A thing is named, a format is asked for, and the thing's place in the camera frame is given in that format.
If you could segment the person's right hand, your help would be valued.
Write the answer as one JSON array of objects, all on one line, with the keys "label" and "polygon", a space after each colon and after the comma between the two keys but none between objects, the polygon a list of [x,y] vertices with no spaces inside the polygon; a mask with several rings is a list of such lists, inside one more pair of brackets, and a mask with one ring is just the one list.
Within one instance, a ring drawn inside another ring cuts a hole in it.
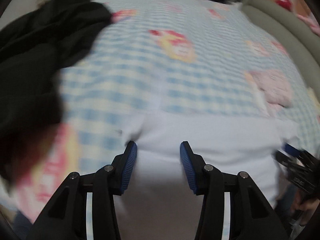
[{"label": "person's right hand", "polygon": [[319,199],[310,199],[303,201],[303,191],[300,189],[297,190],[295,193],[292,205],[291,205],[291,211],[296,210],[302,210],[302,211],[308,211],[312,210],[315,211],[317,209],[317,206],[319,205]]}]

